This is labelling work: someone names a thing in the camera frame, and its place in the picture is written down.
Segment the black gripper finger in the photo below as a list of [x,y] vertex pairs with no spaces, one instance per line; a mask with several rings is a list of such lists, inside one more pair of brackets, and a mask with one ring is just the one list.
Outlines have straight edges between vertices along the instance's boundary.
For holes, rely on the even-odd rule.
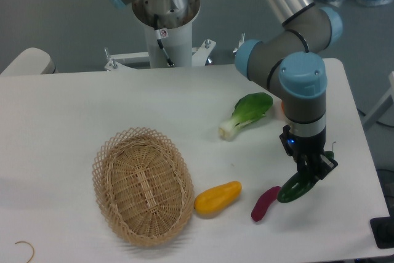
[[303,182],[306,182],[308,179],[308,167],[307,167],[307,157],[301,156],[297,160],[297,173],[299,175],[299,179]]
[[312,155],[311,167],[316,180],[323,180],[337,166],[338,162],[334,159],[334,152]]

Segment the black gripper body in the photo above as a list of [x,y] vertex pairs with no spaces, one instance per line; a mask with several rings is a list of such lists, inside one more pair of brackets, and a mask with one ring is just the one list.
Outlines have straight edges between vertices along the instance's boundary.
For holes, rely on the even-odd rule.
[[304,167],[311,172],[321,171],[326,129],[314,136],[301,137],[293,134],[289,125],[285,125],[279,138],[287,155],[293,157],[296,162],[298,171],[303,170]]

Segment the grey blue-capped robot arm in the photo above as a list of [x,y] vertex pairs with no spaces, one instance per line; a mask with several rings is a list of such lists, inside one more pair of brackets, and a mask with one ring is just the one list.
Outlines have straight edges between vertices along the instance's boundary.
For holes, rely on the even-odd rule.
[[[110,1],[117,8],[131,5],[145,26],[151,67],[189,67],[196,60],[191,25],[199,13],[199,0]],[[337,166],[324,154],[328,79],[319,52],[341,36],[342,20],[331,8],[316,7],[313,0],[268,1],[283,32],[269,42],[242,43],[235,66],[283,101],[287,123],[280,140],[297,170],[317,182]]]

